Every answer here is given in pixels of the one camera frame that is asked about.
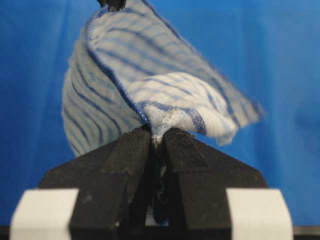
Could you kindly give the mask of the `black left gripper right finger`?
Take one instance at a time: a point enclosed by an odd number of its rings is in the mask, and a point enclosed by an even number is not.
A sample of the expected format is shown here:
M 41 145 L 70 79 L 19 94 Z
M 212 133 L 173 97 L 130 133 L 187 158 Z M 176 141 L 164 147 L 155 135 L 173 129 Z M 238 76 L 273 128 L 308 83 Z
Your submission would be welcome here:
M 163 140 L 169 239 L 292 239 L 283 195 L 257 169 L 179 129 L 167 131 Z

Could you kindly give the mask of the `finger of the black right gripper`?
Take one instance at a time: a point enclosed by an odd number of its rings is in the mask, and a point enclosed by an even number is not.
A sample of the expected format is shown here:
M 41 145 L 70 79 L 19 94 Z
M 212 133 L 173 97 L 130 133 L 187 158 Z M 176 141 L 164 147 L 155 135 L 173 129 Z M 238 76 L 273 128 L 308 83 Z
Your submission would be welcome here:
M 108 7 L 110 12 L 120 11 L 125 8 L 125 0 L 97 0 L 101 7 Z

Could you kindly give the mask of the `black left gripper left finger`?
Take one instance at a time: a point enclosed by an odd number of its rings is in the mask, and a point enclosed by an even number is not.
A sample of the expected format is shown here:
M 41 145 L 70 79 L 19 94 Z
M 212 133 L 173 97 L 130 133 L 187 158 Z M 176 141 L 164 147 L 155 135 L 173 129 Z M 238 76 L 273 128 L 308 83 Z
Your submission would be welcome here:
M 12 240 L 115 240 L 149 159 L 140 127 L 48 170 L 26 190 L 11 219 Z

